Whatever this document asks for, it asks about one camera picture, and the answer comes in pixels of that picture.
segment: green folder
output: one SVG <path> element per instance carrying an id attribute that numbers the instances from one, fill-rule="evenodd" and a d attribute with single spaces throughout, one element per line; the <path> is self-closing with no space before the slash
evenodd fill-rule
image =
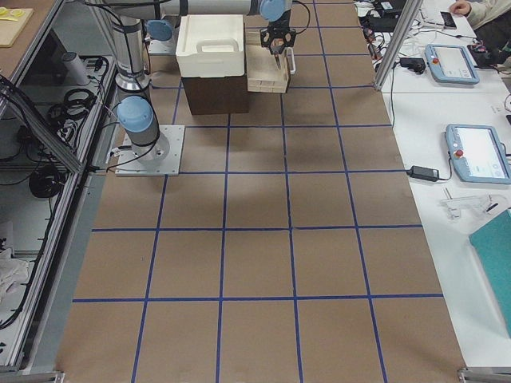
<path id="1" fill-rule="evenodd" d="M 470 236 L 511 337 L 511 211 L 506 210 Z"/>

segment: person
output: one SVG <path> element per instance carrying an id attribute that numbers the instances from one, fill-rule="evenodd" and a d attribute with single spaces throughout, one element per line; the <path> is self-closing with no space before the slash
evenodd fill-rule
<path id="1" fill-rule="evenodd" d="M 511 38 L 511 0 L 457 0 L 449 12 L 466 16 L 477 38 L 489 50 L 504 49 Z"/>

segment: wooden board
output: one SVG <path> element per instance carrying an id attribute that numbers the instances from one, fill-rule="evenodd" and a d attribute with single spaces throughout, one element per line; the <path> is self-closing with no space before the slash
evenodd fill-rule
<path id="1" fill-rule="evenodd" d="M 21 8 L 25 11 L 25 14 L 21 16 L 17 22 L 9 22 L 6 20 L 0 20 L 0 48 L 9 48 L 14 44 L 18 35 L 22 32 L 30 16 L 34 12 L 32 8 Z M 9 13 L 4 14 L 1 17 L 11 17 Z"/>

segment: white styrofoam box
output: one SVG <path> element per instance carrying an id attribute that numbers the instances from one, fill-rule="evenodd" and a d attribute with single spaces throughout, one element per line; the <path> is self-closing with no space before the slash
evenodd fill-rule
<path id="1" fill-rule="evenodd" d="M 193 15 L 181 19 L 176 47 L 182 77 L 242 76 L 242 15 Z"/>

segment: person's hand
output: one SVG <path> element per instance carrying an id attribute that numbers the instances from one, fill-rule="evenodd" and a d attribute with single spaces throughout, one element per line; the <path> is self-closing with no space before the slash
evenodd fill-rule
<path id="1" fill-rule="evenodd" d="M 466 0 L 458 0 L 454 4 L 449 7 L 449 12 L 452 14 L 463 14 L 467 15 L 472 10 L 472 6 L 470 6 L 470 2 Z"/>

